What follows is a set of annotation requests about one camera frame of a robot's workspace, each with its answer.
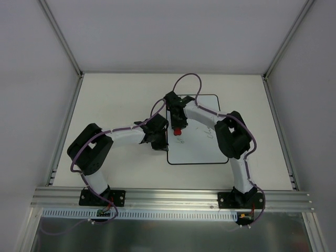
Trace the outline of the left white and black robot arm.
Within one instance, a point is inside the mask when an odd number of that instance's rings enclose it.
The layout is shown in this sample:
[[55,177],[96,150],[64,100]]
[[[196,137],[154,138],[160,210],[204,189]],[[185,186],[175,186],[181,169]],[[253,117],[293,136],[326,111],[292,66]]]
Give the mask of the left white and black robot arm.
[[160,114],[109,131],[103,131],[95,123],[87,125],[67,150],[72,160],[70,171],[78,173],[86,185],[81,191],[79,205],[123,207],[125,191],[111,189],[100,170],[108,153],[113,148],[143,143],[149,143],[155,151],[167,151],[168,125],[168,120]]

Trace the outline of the white whiteboard with black rim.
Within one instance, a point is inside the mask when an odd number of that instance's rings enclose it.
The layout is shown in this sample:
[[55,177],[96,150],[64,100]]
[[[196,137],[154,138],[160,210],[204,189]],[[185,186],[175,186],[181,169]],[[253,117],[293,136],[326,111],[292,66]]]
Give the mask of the white whiteboard with black rim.
[[188,119],[188,126],[174,135],[167,129],[167,162],[170,165],[226,164],[228,158],[220,151],[215,131],[198,121]]

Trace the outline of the red and black whiteboard eraser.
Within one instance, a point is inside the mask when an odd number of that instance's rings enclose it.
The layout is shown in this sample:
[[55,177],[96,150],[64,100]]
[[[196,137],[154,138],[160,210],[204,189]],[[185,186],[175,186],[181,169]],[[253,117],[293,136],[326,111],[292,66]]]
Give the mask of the red and black whiteboard eraser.
[[174,134],[175,136],[180,136],[180,135],[182,135],[182,129],[181,129],[181,128],[175,128],[175,129],[173,130],[173,134]]

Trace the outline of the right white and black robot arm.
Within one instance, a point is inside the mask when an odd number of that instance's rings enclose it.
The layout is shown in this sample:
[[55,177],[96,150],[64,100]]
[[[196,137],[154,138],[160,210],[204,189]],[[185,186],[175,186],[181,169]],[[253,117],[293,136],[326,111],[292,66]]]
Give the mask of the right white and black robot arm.
[[254,149],[250,143],[255,142],[247,129],[241,115],[237,111],[223,114],[211,110],[196,98],[179,97],[174,91],[164,96],[167,111],[170,112],[170,125],[175,136],[181,135],[187,127],[187,121],[195,120],[215,131],[217,145],[228,158],[234,176],[234,186],[229,195],[224,198],[230,207],[247,208],[252,204],[257,188],[252,184],[246,158]]

